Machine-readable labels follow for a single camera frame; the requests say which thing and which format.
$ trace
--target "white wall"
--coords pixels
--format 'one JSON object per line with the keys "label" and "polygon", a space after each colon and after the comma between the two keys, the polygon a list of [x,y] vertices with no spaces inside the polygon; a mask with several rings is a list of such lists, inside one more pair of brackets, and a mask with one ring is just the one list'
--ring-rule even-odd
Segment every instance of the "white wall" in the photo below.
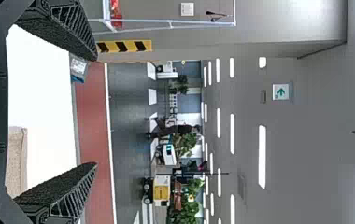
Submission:
{"label": "white wall", "polygon": [[178,124],[201,125],[201,113],[177,113]]}
{"label": "white wall", "polygon": [[9,126],[28,129],[28,187],[76,166],[68,52],[17,26],[7,37]]}

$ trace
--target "signboard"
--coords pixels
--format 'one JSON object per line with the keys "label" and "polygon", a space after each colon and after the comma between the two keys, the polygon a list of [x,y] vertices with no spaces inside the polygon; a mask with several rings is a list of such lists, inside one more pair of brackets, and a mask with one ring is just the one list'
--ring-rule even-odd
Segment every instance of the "signboard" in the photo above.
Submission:
{"label": "signboard", "polygon": [[89,65],[89,62],[86,60],[79,58],[74,54],[70,54],[70,75],[72,81],[85,82]]}
{"label": "signboard", "polygon": [[290,84],[273,84],[273,100],[290,100]]}

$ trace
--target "potted plant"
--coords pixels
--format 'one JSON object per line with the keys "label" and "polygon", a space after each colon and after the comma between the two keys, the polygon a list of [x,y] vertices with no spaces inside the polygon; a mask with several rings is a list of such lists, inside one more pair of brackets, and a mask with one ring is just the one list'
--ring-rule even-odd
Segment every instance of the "potted plant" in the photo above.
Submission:
{"label": "potted plant", "polygon": [[200,211],[198,202],[189,202],[188,197],[181,199],[181,211],[174,211],[170,217],[172,224],[196,224],[195,215]]}
{"label": "potted plant", "polygon": [[189,81],[186,75],[177,76],[177,81],[169,85],[169,92],[171,94],[187,94],[189,90]]}
{"label": "potted plant", "polygon": [[172,139],[177,158],[182,156],[190,157],[192,155],[192,148],[197,144],[197,134],[187,133],[187,134],[175,134]]}

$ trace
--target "white lane marking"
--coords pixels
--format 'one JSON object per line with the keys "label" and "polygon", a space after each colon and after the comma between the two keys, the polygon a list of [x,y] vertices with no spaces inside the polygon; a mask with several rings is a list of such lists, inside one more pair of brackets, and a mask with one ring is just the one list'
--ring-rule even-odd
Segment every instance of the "white lane marking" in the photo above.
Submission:
{"label": "white lane marking", "polygon": [[117,212],[116,212],[116,190],[114,185],[114,168],[113,168],[113,146],[111,142],[111,126],[110,126],[110,106],[108,98],[108,75],[107,75],[107,63],[105,63],[105,83],[106,83],[106,116],[107,116],[107,137],[108,137],[108,157],[110,160],[110,185],[111,185],[111,201],[113,210],[114,224],[117,224]]}

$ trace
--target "fluorescent light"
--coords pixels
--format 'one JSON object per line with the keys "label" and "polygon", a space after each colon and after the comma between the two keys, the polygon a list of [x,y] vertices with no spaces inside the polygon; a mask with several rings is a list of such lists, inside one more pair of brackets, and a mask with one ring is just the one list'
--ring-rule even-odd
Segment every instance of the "fluorescent light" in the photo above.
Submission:
{"label": "fluorescent light", "polygon": [[235,154],[235,115],[230,115],[230,152]]}
{"label": "fluorescent light", "polygon": [[215,198],[213,193],[210,194],[210,215],[215,216]]}
{"label": "fluorescent light", "polygon": [[234,77],[234,58],[230,58],[230,78]]}
{"label": "fluorescent light", "polygon": [[259,126],[259,185],[265,189],[265,170],[266,170],[266,138],[267,128]]}
{"label": "fluorescent light", "polygon": [[204,116],[205,116],[205,123],[207,123],[207,104],[205,104]]}
{"label": "fluorescent light", "polygon": [[221,197],[221,168],[218,169],[218,196]]}
{"label": "fluorescent light", "polygon": [[203,207],[206,208],[206,195],[203,193]]}
{"label": "fluorescent light", "polygon": [[206,74],[206,67],[204,67],[204,87],[206,87],[207,84],[207,74]]}
{"label": "fluorescent light", "polygon": [[207,221],[207,223],[210,223],[210,221],[209,221],[209,209],[206,209],[206,221]]}
{"label": "fluorescent light", "polygon": [[207,143],[205,143],[205,161],[207,161]]}
{"label": "fluorescent light", "polygon": [[209,195],[209,176],[206,177],[206,195]]}
{"label": "fluorescent light", "polygon": [[267,58],[260,57],[259,58],[259,67],[260,68],[265,68],[266,66],[267,66]]}
{"label": "fluorescent light", "polygon": [[213,175],[213,153],[209,155],[209,163],[210,163],[210,175]]}
{"label": "fluorescent light", "polygon": [[204,102],[201,102],[201,119],[204,118]]}
{"label": "fluorescent light", "polygon": [[201,136],[201,144],[202,144],[202,150],[205,152],[205,138]]}
{"label": "fluorescent light", "polygon": [[220,59],[216,59],[216,82],[220,82]]}
{"label": "fluorescent light", "polygon": [[235,224],[235,196],[230,197],[230,224]]}
{"label": "fluorescent light", "polygon": [[209,81],[209,86],[212,85],[212,62],[207,63],[207,71],[208,71],[208,81]]}
{"label": "fluorescent light", "polygon": [[218,108],[217,110],[216,110],[216,114],[217,114],[217,125],[218,125],[218,127],[217,127],[217,131],[218,131],[218,138],[220,138],[220,108]]}

